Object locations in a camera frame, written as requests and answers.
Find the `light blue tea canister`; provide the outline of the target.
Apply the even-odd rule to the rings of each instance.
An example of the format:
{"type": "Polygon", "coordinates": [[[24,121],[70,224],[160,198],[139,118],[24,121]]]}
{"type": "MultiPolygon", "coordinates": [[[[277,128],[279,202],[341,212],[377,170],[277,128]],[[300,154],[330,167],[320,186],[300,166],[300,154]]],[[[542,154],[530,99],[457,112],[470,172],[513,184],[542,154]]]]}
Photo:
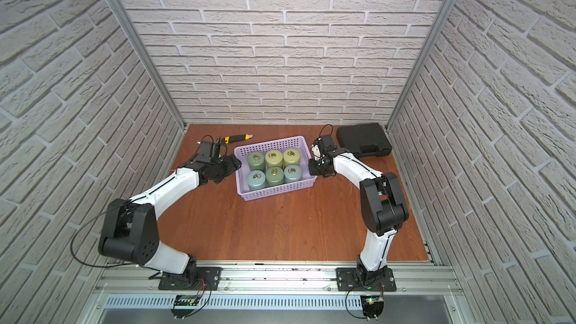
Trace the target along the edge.
{"type": "Polygon", "coordinates": [[[288,165],[284,169],[283,173],[284,173],[284,182],[286,184],[299,182],[302,180],[303,171],[298,164],[288,165]]]}

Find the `dark green tea canister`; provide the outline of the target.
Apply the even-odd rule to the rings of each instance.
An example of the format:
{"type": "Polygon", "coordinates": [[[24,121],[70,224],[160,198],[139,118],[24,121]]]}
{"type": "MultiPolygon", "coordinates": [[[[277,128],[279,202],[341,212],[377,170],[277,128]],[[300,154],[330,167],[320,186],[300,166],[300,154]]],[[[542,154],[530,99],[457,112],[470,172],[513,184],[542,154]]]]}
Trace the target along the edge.
{"type": "Polygon", "coordinates": [[[266,171],[266,155],[261,151],[252,151],[247,156],[247,164],[250,171],[266,171]]]}

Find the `blue-grey tea canister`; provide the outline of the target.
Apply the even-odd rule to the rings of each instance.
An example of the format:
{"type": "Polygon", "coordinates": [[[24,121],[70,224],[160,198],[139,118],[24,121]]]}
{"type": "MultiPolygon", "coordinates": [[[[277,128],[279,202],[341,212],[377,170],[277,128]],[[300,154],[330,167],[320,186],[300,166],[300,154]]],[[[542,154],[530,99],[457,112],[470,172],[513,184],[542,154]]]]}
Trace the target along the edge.
{"type": "Polygon", "coordinates": [[[246,177],[250,191],[258,191],[266,188],[266,174],[259,169],[252,170],[246,177]]]}

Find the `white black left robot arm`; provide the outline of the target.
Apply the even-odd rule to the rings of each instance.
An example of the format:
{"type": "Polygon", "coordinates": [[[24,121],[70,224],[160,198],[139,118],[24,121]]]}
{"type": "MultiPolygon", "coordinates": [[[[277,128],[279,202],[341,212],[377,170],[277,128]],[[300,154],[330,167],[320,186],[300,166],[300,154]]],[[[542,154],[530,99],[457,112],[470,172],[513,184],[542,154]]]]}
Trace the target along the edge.
{"type": "Polygon", "coordinates": [[[145,192],[130,199],[115,199],[106,210],[99,254],[173,275],[184,274],[191,257],[160,240],[158,219],[188,192],[209,181],[218,184],[241,167],[233,154],[189,160],[145,192]]]}

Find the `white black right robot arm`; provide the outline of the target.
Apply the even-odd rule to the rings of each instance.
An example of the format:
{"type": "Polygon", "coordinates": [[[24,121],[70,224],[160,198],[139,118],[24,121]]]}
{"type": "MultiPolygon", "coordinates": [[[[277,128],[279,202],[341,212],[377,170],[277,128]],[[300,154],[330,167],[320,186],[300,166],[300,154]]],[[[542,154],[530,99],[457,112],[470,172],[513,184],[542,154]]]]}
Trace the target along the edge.
{"type": "Polygon", "coordinates": [[[383,276],[392,241],[410,216],[398,177],[369,167],[344,149],[322,150],[314,145],[311,152],[308,164],[311,175],[339,174],[359,189],[367,237],[357,260],[358,279],[372,281],[383,276]]]}

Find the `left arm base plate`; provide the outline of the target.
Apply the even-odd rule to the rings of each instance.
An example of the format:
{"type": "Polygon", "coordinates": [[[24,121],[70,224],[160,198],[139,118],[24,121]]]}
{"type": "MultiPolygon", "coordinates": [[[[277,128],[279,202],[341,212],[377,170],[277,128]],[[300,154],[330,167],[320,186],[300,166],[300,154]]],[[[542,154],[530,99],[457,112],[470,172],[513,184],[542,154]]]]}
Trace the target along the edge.
{"type": "Polygon", "coordinates": [[[158,285],[159,290],[200,290],[205,282],[206,290],[217,290],[221,278],[221,267],[187,268],[183,274],[163,273],[158,285]]]}

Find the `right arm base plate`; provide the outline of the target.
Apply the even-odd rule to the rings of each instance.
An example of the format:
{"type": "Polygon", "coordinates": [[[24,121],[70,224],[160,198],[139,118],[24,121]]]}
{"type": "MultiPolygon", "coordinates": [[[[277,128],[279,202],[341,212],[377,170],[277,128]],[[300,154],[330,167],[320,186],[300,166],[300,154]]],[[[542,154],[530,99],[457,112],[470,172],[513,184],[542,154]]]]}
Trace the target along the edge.
{"type": "Polygon", "coordinates": [[[384,291],[393,293],[397,290],[393,271],[388,266],[377,271],[362,271],[356,268],[336,268],[337,289],[341,292],[348,290],[364,290],[371,292],[384,291]]]}

